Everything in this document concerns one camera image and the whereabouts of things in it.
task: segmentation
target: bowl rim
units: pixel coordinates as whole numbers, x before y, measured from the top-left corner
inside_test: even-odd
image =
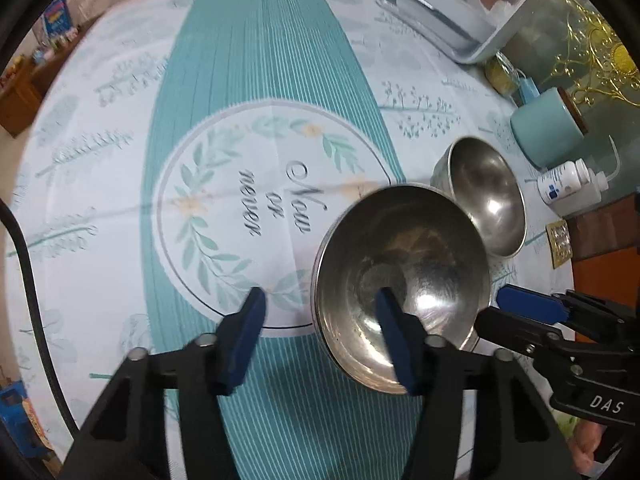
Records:
[[[516,254],[518,254],[522,250],[522,248],[524,247],[524,242],[527,239],[528,227],[527,227],[527,204],[526,204],[526,202],[524,200],[524,195],[522,194],[522,188],[520,187],[520,183],[518,182],[516,174],[511,169],[511,166],[507,162],[507,159],[504,158],[504,155],[502,153],[500,153],[498,151],[498,149],[496,149],[494,146],[492,146],[490,142],[487,142],[486,140],[482,139],[481,137],[469,135],[469,136],[458,137],[456,140],[454,140],[449,145],[449,147],[447,148],[447,183],[449,184],[449,189],[450,189],[450,192],[451,192],[451,196],[450,197],[453,199],[454,202],[458,203],[458,199],[456,197],[456,190],[453,187],[453,179],[451,178],[451,156],[453,154],[453,150],[460,143],[461,140],[470,140],[470,139],[479,140],[480,142],[485,144],[487,147],[489,147],[491,150],[493,150],[496,153],[496,155],[498,155],[500,157],[500,159],[503,161],[504,165],[507,167],[507,169],[513,175],[513,179],[514,179],[514,181],[516,183],[516,187],[518,188],[518,193],[520,195],[520,203],[522,204],[522,212],[524,214],[524,230],[522,232],[522,238],[520,239],[520,243],[518,245],[518,248],[515,251],[513,251],[513,253],[511,253],[511,254],[500,254],[500,253],[496,253],[496,252],[492,251],[489,247],[487,247],[486,244],[484,243],[484,238],[482,239],[482,243],[484,244],[484,250],[487,252],[487,254],[489,254],[489,256],[494,256],[496,258],[503,258],[505,260],[508,260],[509,258],[513,258]],[[466,211],[465,211],[465,214],[469,218],[471,218],[471,216]]]
[[[444,197],[445,199],[447,199],[449,202],[451,202],[456,208],[458,208],[458,210],[464,214],[464,216],[469,220],[470,224],[473,226],[473,228],[476,230],[476,232],[478,233],[478,237],[481,241],[481,246],[482,246],[482,250],[484,251],[484,256],[487,262],[487,292],[486,292],[486,302],[482,302],[483,304],[486,303],[486,305],[483,306],[479,306],[478,307],[478,312],[480,312],[481,310],[483,310],[484,308],[488,307],[491,303],[491,298],[492,298],[492,293],[491,293],[491,271],[490,271],[490,265],[489,265],[489,253],[484,245],[484,241],[482,240],[482,237],[480,235],[480,233],[478,232],[478,228],[476,228],[476,225],[471,221],[471,219],[469,218],[469,216],[466,214],[466,212],[456,203],[456,201],[454,199],[452,199],[452,197],[448,196],[446,193],[444,193],[443,191],[437,189],[436,187],[433,186],[429,186],[428,184],[423,184],[421,182],[399,182],[397,184],[392,184],[391,186],[383,186],[383,187],[379,187],[377,189],[374,189],[372,191],[369,191],[368,193],[364,194],[363,196],[361,196],[358,200],[356,200],[356,202],[354,202],[353,204],[351,204],[347,209],[345,209],[345,211],[338,216],[337,219],[335,219],[334,223],[331,225],[331,227],[329,227],[329,229],[327,230],[326,234],[324,235],[324,237],[322,238],[322,242],[320,243],[320,246],[318,247],[318,252],[316,253],[316,258],[314,259],[314,266],[312,268],[312,275],[311,275],[311,284],[310,284],[310,289],[309,289],[309,299],[311,302],[311,317],[312,317],[312,321],[314,324],[314,331],[316,334],[316,337],[320,340],[320,346],[322,347],[322,349],[324,350],[324,352],[326,354],[329,355],[329,358],[331,359],[331,361],[334,362],[334,364],[345,374],[347,375],[348,378],[350,378],[351,380],[355,381],[356,383],[366,387],[369,390],[372,390],[374,392],[381,392],[384,394],[392,394],[392,395],[406,395],[406,390],[404,389],[404,386],[402,386],[402,384],[398,383],[396,380],[396,386],[397,388],[393,388],[393,389],[380,389],[380,388],[375,388],[373,387],[371,384],[367,384],[364,383],[360,380],[358,380],[356,377],[352,376],[347,370],[345,370],[345,368],[340,364],[340,362],[338,361],[338,359],[334,356],[333,352],[331,351],[331,348],[329,346],[329,343],[327,341],[327,334],[324,333],[324,329],[322,327],[322,324],[319,322],[319,301],[317,301],[316,295],[318,293],[318,276],[319,276],[319,271],[320,271],[320,267],[322,264],[322,259],[324,258],[324,254],[326,253],[326,248],[327,245],[329,244],[329,241],[331,240],[333,234],[335,233],[338,225],[340,224],[340,222],[342,221],[343,218],[345,218],[345,216],[348,215],[348,213],[350,213],[350,211],[352,209],[354,209],[360,202],[362,202],[364,199],[368,198],[370,195],[373,195],[377,192],[380,192],[382,190],[385,189],[389,189],[392,187],[415,187],[415,188],[419,188],[419,189],[425,189],[428,191],[433,191],[437,194],[439,194],[440,196]],[[476,348],[476,346],[478,345],[480,341],[480,337],[478,336],[478,333],[476,332],[476,329],[473,325],[471,325],[471,329],[469,329],[468,334],[466,335],[462,345],[460,346],[461,350],[464,351],[468,351],[468,352],[473,352],[474,349]]]

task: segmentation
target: glass surface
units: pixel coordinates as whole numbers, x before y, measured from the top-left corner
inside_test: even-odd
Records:
[[[540,92],[564,87],[582,113],[589,133],[564,160],[583,158],[596,173],[610,174],[616,160],[608,136],[614,139],[622,168],[591,208],[632,193],[640,183],[640,78],[598,9],[589,0],[543,0],[503,52]]]

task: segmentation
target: floral wreath print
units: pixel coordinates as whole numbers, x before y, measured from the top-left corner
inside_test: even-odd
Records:
[[[276,106],[290,106],[288,102],[276,101]],[[303,105],[316,111],[316,107]],[[320,114],[326,114],[318,108]],[[177,209],[182,221],[175,227],[175,234],[171,240],[162,241],[162,227],[158,224],[158,236],[162,245],[162,254],[168,259],[168,266],[177,276],[186,290],[198,300],[207,311],[224,316],[230,308],[235,308],[242,303],[248,291],[253,286],[258,286],[250,275],[255,272],[258,263],[252,259],[230,251],[228,242],[215,234],[208,220],[207,211],[214,203],[214,195],[208,191],[210,183],[215,179],[216,173],[241,157],[239,145],[248,136],[260,136],[264,139],[283,139],[288,136],[299,136],[317,143],[320,153],[331,163],[337,173],[343,175],[341,184],[338,184],[338,193],[349,202],[354,202],[361,196],[371,192],[379,185],[370,182],[366,177],[366,170],[358,159],[358,149],[353,144],[350,136],[342,132],[332,130],[332,126],[314,118],[301,118],[300,115],[279,114],[277,108],[272,112],[261,115],[252,114],[251,119],[237,120],[235,123],[227,123],[228,126],[203,129],[193,139],[192,148],[187,157],[181,157],[172,170],[175,175],[172,179],[172,191],[167,189],[167,200],[164,204],[169,208]],[[352,130],[348,124],[343,128]],[[372,152],[378,164],[382,168],[385,181],[391,184],[388,171],[382,163],[379,155]],[[241,171],[242,179],[252,186],[253,175],[247,170]],[[270,212],[276,214],[278,209],[282,213],[279,202],[274,201],[268,205]],[[166,243],[174,245],[178,252],[169,256]],[[199,289],[205,293],[194,292],[189,285],[180,278],[182,272],[187,272],[193,285],[199,285]],[[280,277],[273,285],[265,287],[259,284],[268,295],[270,305],[281,312],[289,312],[291,315],[308,306],[310,269],[298,269]],[[270,327],[266,328],[302,328],[306,325]]]
[[[183,244],[181,265],[184,270],[196,269],[198,282],[208,294],[215,293],[220,307],[241,303],[252,286],[258,284],[243,273],[254,263],[252,259],[221,250],[218,240],[211,237],[209,224],[202,214],[213,197],[204,186],[213,179],[216,168],[240,156],[235,146],[245,135],[277,139],[291,133],[318,139],[324,154],[333,161],[339,173],[364,172],[358,164],[356,149],[346,137],[328,133],[322,126],[304,119],[290,120],[272,115],[259,116],[250,124],[238,124],[231,129],[210,130],[206,140],[197,143],[191,163],[180,166],[182,186],[175,186],[178,198],[174,205],[184,216],[175,239],[176,243]],[[270,301],[280,309],[297,310],[308,301],[308,279],[308,270],[290,272],[267,291]]]

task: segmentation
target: black cable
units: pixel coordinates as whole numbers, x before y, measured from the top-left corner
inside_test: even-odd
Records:
[[[40,308],[38,307],[38,298],[36,297],[36,284],[33,279],[33,271],[31,270],[31,260],[29,258],[27,242],[24,240],[24,235],[20,230],[14,214],[11,213],[11,210],[2,200],[0,200],[0,221],[2,221],[11,240],[14,242],[15,252],[18,255],[20,270],[22,271],[22,282],[24,283],[24,292],[27,297],[27,306],[29,307],[29,316],[31,317],[31,326],[33,326],[33,335],[36,338],[36,346],[40,353],[44,373],[47,376],[47,381],[49,381],[49,387],[60,410],[60,415],[62,415],[69,433],[75,438],[78,433],[78,425],[66,403],[60,382],[58,381],[58,376],[56,375],[56,369],[51,360],[51,354],[49,353],[49,346],[47,345],[47,339],[42,326],[42,318],[40,318]]]

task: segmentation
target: table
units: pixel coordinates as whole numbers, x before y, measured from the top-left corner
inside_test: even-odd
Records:
[[[263,337],[222,401],[241,477],[399,478],[420,402],[351,381],[313,334],[310,268],[340,213],[375,187],[428,183],[454,139],[479,136],[527,205],[523,249],[491,263],[494,296],[505,283],[572,285],[570,264],[551,267],[545,225],[557,217],[511,134],[514,106],[472,72],[375,0],[133,0],[107,12],[42,105],[12,204],[77,423],[130,348],[180,348],[258,283]],[[22,378],[63,458],[71,438],[11,246],[6,257]],[[470,397],[460,470],[473,410]],[[183,478],[172,395],[166,421]]]
[[[47,94],[60,68],[92,24],[93,20],[81,25],[78,36],[43,64],[36,65],[31,57],[26,58],[14,79],[2,89],[0,126],[13,137],[17,137],[33,123],[42,97]]]

